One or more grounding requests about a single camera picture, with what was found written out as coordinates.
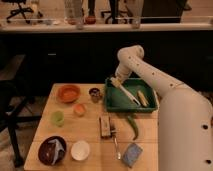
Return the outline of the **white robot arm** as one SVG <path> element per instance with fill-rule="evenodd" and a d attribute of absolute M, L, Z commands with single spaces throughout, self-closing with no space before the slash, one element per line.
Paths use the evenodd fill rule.
<path fill-rule="evenodd" d="M 161 97 L 158 112 L 159 171 L 213 171 L 213 105 L 184 82 L 143 60 L 140 45 L 118 51 L 115 75 L 136 73 Z"/>

